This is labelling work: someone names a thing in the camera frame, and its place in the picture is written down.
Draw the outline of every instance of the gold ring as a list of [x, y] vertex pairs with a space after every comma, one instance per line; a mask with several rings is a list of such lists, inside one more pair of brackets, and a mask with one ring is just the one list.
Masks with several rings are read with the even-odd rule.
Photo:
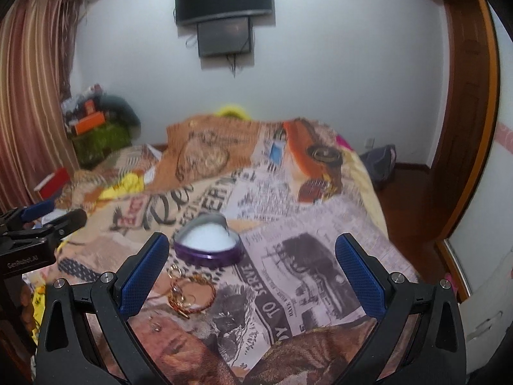
[[[175, 277], [175, 276], [173, 276], [173, 272], [178, 272], [178, 274], [179, 274], [179, 275], [178, 275], [177, 277]], [[167, 270], [167, 274], [169, 275], [169, 277], [170, 277], [171, 279], [174, 279], [174, 278], [183, 278], [183, 276], [184, 276], [184, 275], [183, 275], [183, 272], [181, 272], [181, 269], [180, 269], [180, 267], [179, 267], [178, 265], [171, 265], [171, 266], [169, 267], [169, 269]]]

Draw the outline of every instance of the bed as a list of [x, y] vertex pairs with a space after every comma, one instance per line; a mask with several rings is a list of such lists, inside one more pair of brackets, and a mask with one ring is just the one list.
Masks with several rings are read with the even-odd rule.
[[[60, 247], [56, 264], [29, 274], [30, 282], [91, 282], [116, 271], [154, 231], [172, 240], [198, 214], [219, 211], [240, 233], [243, 260], [224, 269], [194, 267], [171, 248], [143, 309], [130, 319], [140, 342], [175, 384], [332, 383], [374, 327], [334, 257], [337, 236], [352, 233], [389, 272], [416, 281], [388, 241], [358, 155], [333, 129], [303, 118], [263, 123], [202, 115], [167, 134], [160, 160], [151, 149], [128, 148], [75, 176], [60, 204], [85, 208], [88, 223]], [[98, 200], [125, 173], [153, 167], [143, 192]], [[167, 303], [173, 264], [216, 287], [212, 306], [190, 320]], [[109, 370], [122, 377], [94, 317], [90, 323]], [[382, 376], [394, 371], [409, 332]]]

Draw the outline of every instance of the curtain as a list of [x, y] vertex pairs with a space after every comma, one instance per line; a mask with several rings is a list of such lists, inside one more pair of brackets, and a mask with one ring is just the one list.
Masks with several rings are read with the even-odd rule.
[[0, 209], [40, 201], [34, 187], [78, 169], [60, 102], [82, 0], [16, 0], [0, 24]]

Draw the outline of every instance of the yellow cloth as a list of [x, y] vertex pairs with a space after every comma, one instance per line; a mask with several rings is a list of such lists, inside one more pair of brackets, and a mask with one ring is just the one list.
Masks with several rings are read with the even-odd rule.
[[127, 173], [119, 184], [103, 190], [99, 200], [113, 200], [126, 194], [140, 193], [144, 190], [144, 177], [133, 172]]
[[32, 305], [34, 306], [34, 319], [36, 321], [36, 328], [32, 331], [32, 338], [34, 339], [36, 345], [39, 338], [39, 327], [43, 322], [43, 313], [45, 312], [45, 293], [46, 287], [43, 285], [42, 287], [35, 289], [34, 296], [32, 297]]
[[376, 196], [373, 183], [370, 180], [369, 173], [365, 169], [365, 165], [356, 152], [350, 150], [344, 151], [347, 152], [347, 154], [344, 155], [344, 160], [348, 163], [351, 163], [351, 177], [355, 180], [358, 188], [360, 189], [363, 205], [365, 206], [370, 219], [388, 239], [388, 230], [386, 227], [385, 216], [383, 215], [380, 201]]

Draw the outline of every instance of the pink stripe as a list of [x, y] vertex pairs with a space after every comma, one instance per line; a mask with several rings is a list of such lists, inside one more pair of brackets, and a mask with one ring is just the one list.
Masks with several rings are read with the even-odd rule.
[[513, 130], [507, 127], [507, 125], [497, 122], [493, 139], [513, 154]]
[[353, 150], [348, 142], [339, 134], [337, 135], [337, 145], [345, 147], [346, 149]]

